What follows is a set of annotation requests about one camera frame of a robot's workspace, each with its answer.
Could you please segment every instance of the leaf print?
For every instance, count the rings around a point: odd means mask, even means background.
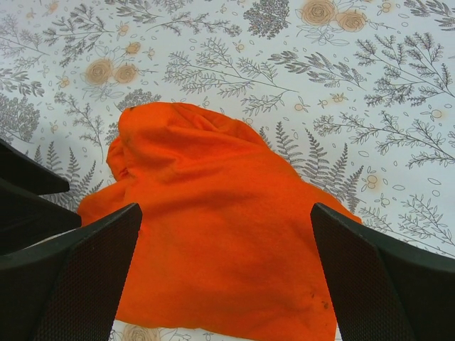
[[[415,16],[439,16],[434,21],[439,23],[439,27],[442,27],[443,31],[455,31],[455,7],[450,9],[448,5],[439,0],[430,0],[425,3],[421,0],[405,0],[404,5],[410,8],[411,13]]]
[[[28,73],[26,71],[13,71],[12,69],[0,68],[0,91],[7,92],[18,91],[23,96],[33,94],[36,97],[42,97],[44,89],[41,83],[35,80],[26,82]]]
[[[189,2],[192,2],[192,0],[152,0],[153,4],[164,7],[168,13],[182,9]],[[117,15],[121,17],[131,16],[137,23],[156,23],[158,18],[163,18],[163,16],[153,14],[149,11],[151,4],[148,1],[106,0],[106,3],[119,5],[117,7]],[[185,28],[193,30],[193,34],[199,34],[205,29],[208,33],[223,32],[231,37],[238,36],[242,32],[242,29],[238,25],[231,24],[229,20],[218,19],[209,21],[208,13],[192,16],[189,11],[173,15],[170,21],[152,26],[146,31],[160,27],[170,30],[177,36],[181,36],[182,30]]]
[[[105,0],[108,5],[117,4],[117,15],[121,17],[132,17],[137,23],[155,23],[156,18],[161,16],[149,12],[151,5],[143,0]]]
[[[348,205],[348,209],[351,212],[355,212],[361,202],[357,196],[357,191],[363,166],[350,175],[346,174],[348,166],[347,144],[344,145],[341,157],[331,165],[331,162],[326,157],[327,152],[324,147],[308,129],[305,130],[310,145],[306,158],[304,158],[305,155],[302,152],[298,151],[299,145],[285,132],[282,122],[278,122],[276,127],[277,154],[291,164],[303,179],[308,179],[316,187],[332,194],[338,201],[345,202]],[[264,127],[259,130],[259,134],[269,148],[273,150],[273,145],[267,138]]]
[[[448,67],[442,63],[438,70],[436,64],[442,58],[444,48],[434,42],[430,33],[406,36],[398,44],[394,36],[375,38],[383,47],[381,53],[385,57],[379,54],[378,47],[370,40],[356,42],[362,49],[355,54],[360,66],[383,64],[384,76],[375,82],[376,87],[373,88],[376,94],[365,96],[368,106],[384,104],[391,107],[395,103],[411,102],[411,106],[416,107],[442,94],[455,97],[449,89],[452,78]]]
[[[0,53],[5,58],[16,58],[15,70],[27,70],[37,64],[43,55],[39,50],[43,39],[40,34],[18,27],[18,20],[12,14],[0,19]],[[32,52],[38,56],[21,57],[22,53]]]
[[[272,109],[278,110],[278,103],[284,106],[284,102],[282,100],[284,92],[275,96],[271,95],[264,95],[261,98],[257,98],[254,95],[249,96],[248,98],[242,99],[242,105],[245,105],[245,109],[243,112],[249,114],[250,116],[255,114],[259,114],[259,112],[271,112]]]
[[[82,126],[87,129],[87,132],[79,136],[83,141],[89,141],[93,146],[99,147],[101,150],[102,160],[105,159],[101,143],[101,135],[104,133],[104,122],[100,115],[92,117],[92,108],[90,104],[79,108],[76,99],[70,94],[68,97],[64,92],[57,92],[54,96],[55,103],[67,106],[65,113],[68,116],[76,116],[73,121],[73,126]]]
[[[261,97],[250,95],[242,99],[244,113],[250,116],[270,112],[278,104],[284,105],[283,94],[293,91],[274,83],[277,71],[270,64],[259,64],[247,58],[239,58],[234,63],[229,49],[220,39],[209,38],[201,44],[201,48],[203,50],[197,54],[194,62],[184,52],[171,53],[164,80],[180,85],[187,94],[218,89],[218,94],[223,98],[246,95],[256,85],[281,90],[279,94]]]
[[[30,142],[39,119],[40,111],[27,97],[9,99],[0,94],[0,138],[9,144],[14,139]]]
[[[48,28],[43,32],[44,40],[49,46],[56,44],[60,39],[65,42],[63,59],[60,66],[68,66],[75,62],[84,52],[90,52],[103,34],[113,33],[105,28],[104,21],[95,15],[93,7],[84,4],[76,6],[70,17],[62,17],[52,24],[56,28]]]
[[[289,138],[289,135],[284,131],[283,129],[283,123],[278,122],[277,124],[277,148],[278,148],[278,154],[289,164],[294,167],[294,169],[299,172],[301,171],[304,167],[302,165],[299,165],[301,162],[304,162],[305,160],[301,158],[301,155],[303,153],[299,151],[292,151],[295,148],[298,148],[299,146],[296,144],[293,144],[294,140]]]
[[[300,61],[296,53],[284,51],[281,54],[273,54],[269,60],[276,65],[284,65],[288,72],[298,75],[306,73],[310,81],[324,84],[324,87],[340,87],[342,82],[349,82],[363,90],[360,84],[365,82],[366,78],[355,68],[342,62],[332,63],[319,52],[305,58],[307,61]]]
[[[173,13],[186,4],[190,4],[193,0],[151,0],[157,6],[162,6],[168,13]]]
[[[147,31],[154,28],[163,27],[174,32],[177,36],[181,36],[182,28],[189,28],[193,30],[193,34],[199,34],[205,29],[208,33],[223,32],[231,37],[236,37],[241,34],[242,29],[238,25],[230,24],[229,20],[207,20],[208,13],[198,14],[196,17],[191,16],[191,12],[183,12],[171,18],[167,23],[160,23],[155,25]]]
[[[264,127],[262,126],[261,129],[259,130],[259,135],[262,137],[264,142],[267,144],[267,146],[273,150],[273,145],[272,142],[270,142],[269,138],[265,134]]]
[[[306,160],[304,173],[310,178],[311,183],[318,187],[323,187],[323,180],[328,175],[327,170],[329,169],[328,166],[326,166],[329,162],[323,158],[327,155],[327,152],[323,151],[324,148],[321,147],[313,134],[308,129],[305,130],[310,141],[310,152],[309,158]]]
[[[248,32],[254,36],[272,39],[285,28],[289,22],[288,0],[259,0],[254,2],[251,9],[243,13],[243,18],[250,22]]]
[[[432,201],[425,200],[424,195],[410,195],[410,200],[402,202],[403,208],[407,213],[398,214],[401,222],[398,222],[398,228],[395,229],[391,222],[388,222],[388,216],[383,215],[379,208],[362,207],[360,215],[363,217],[363,224],[387,234],[394,234],[398,239],[405,242],[415,242],[425,249],[431,249],[437,254],[451,256],[455,258],[455,251],[451,253],[443,251],[439,246],[427,243],[426,239],[436,239],[441,244],[449,246],[450,250],[455,247],[452,240],[452,234],[446,224],[441,222],[443,217],[438,212],[438,206],[432,205]]]
[[[93,161],[91,169],[84,176],[80,174],[80,166],[73,150],[70,149],[70,159],[66,170],[60,166],[62,161],[60,156],[55,152],[54,142],[51,142],[48,147],[47,158],[45,162],[41,157],[41,146],[38,146],[35,153],[35,161],[45,166],[55,174],[66,179],[70,184],[70,190],[65,193],[53,193],[43,195],[43,198],[53,202],[56,205],[62,206],[67,210],[76,212],[81,200],[89,194],[97,192],[103,180],[93,184],[93,175],[95,174],[96,161]]]
[[[111,143],[119,136],[119,122],[111,123],[108,126],[107,136],[105,137],[106,146],[110,146]]]
[[[447,167],[455,164],[455,156],[444,150],[446,139],[440,132],[434,132],[435,126],[424,123],[419,119],[414,119],[410,128],[402,129],[398,125],[398,117],[394,117],[384,111],[380,112],[383,126],[376,127],[372,124],[365,124],[365,119],[359,116],[341,113],[341,123],[335,123],[333,116],[321,116],[314,121],[314,129],[320,136],[329,134],[340,134],[343,129],[355,134],[349,139],[352,144],[364,144],[370,138],[378,139],[380,135],[385,135],[383,140],[377,140],[375,147],[381,155],[385,155],[390,147],[419,147],[419,154],[411,155],[407,162],[407,167],[423,166],[425,163],[438,163]],[[422,150],[428,148],[430,153]]]

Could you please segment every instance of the peach flower print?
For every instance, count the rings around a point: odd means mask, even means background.
[[[89,65],[85,71],[87,81],[92,85],[102,85],[112,75],[112,63],[108,59],[99,59]]]
[[[123,341],[161,341],[161,338],[157,329],[126,325],[123,330]]]
[[[135,43],[130,43],[127,48],[125,48],[125,51],[129,55],[135,55],[136,53],[139,52],[141,49],[141,43],[135,42]]]
[[[70,84],[70,80],[68,76],[63,76],[62,80],[60,81],[60,87],[67,87]]]
[[[134,65],[123,65],[117,69],[114,74],[114,79],[118,81],[118,83],[126,84],[130,83],[137,74],[137,69]]]
[[[347,32],[358,32],[367,23],[367,16],[357,11],[349,11],[337,14],[336,21],[343,30]]]
[[[301,18],[312,26],[323,26],[330,23],[337,12],[330,0],[310,0],[303,7]]]

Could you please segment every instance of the table surface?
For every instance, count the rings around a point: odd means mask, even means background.
[[[455,257],[453,6],[3,0],[0,137],[68,178],[70,195],[47,198],[76,210],[113,181],[105,157],[123,108],[197,104],[259,131],[367,226]],[[154,341],[157,332],[231,340],[118,321],[112,340]]]

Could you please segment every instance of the floral tablecloth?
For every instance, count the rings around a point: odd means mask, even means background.
[[[124,108],[194,103],[249,124],[367,226],[455,257],[453,7],[3,0],[0,137],[65,176],[70,193],[47,198],[75,210],[113,181],[105,157]],[[111,338],[231,340],[121,322]]]

